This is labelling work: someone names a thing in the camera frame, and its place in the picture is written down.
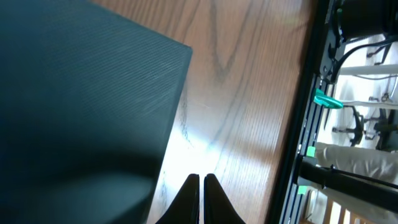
green clip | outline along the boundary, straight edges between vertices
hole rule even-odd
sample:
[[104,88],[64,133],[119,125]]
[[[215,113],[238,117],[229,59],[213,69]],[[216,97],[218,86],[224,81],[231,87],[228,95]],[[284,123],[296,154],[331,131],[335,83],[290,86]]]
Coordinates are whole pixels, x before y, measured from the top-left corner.
[[343,108],[343,103],[333,99],[330,96],[326,96],[322,90],[317,89],[314,94],[312,95],[313,102],[324,106],[326,108],[330,109],[342,109]]
[[305,195],[307,193],[307,186],[299,186],[297,190],[298,195]]
[[309,146],[308,148],[307,148],[307,156],[309,156],[309,157],[315,157],[315,147],[313,147],[313,146]]

black metal bar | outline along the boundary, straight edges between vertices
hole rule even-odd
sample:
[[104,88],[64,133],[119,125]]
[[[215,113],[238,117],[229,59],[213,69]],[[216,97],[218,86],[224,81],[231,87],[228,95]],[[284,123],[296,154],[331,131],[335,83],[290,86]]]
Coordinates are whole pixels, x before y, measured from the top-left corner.
[[362,176],[362,175],[359,175],[359,174],[353,174],[353,173],[346,172],[346,171],[343,171],[343,170],[338,170],[338,169],[333,169],[332,171],[337,173],[337,174],[344,174],[344,175],[356,177],[356,178],[359,178],[359,179],[375,182],[377,184],[385,185],[385,186],[391,187],[393,189],[398,189],[398,185],[395,185],[395,184],[392,184],[392,183],[388,183],[388,182],[383,181],[383,180],[377,180],[377,179],[373,179],[371,177],[365,177],[365,176]]
[[302,178],[398,213],[398,193],[302,161]]

wooden table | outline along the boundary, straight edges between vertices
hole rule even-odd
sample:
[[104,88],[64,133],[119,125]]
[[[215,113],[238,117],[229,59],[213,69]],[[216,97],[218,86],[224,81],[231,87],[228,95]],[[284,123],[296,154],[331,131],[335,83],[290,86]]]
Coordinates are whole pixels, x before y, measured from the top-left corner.
[[310,1],[95,1],[193,49],[148,223],[191,173],[202,180],[214,173],[242,219],[264,223],[294,113]]

white fabric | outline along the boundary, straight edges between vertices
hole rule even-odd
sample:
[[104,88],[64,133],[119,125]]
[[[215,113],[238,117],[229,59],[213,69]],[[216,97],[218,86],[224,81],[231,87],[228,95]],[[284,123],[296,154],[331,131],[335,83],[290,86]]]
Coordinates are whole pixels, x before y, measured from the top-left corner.
[[[358,147],[341,147],[321,142],[315,145],[315,157],[323,167],[332,164],[339,170],[372,177],[398,185],[398,154]],[[350,197],[332,189],[318,190],[349,211],[380,224],[398,223],[398,214]]]

teal plastic clip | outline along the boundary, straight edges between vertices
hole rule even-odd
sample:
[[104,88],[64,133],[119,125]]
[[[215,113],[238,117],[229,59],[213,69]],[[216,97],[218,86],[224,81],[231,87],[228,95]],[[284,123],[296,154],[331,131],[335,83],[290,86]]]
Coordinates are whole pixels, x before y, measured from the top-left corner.
[[326,96],[322,90],[316,89],[316,91],[312,95],[312,100],[314,103],[324,106],[330,109],[342,109],[343,103],[333,99],[330,96]]

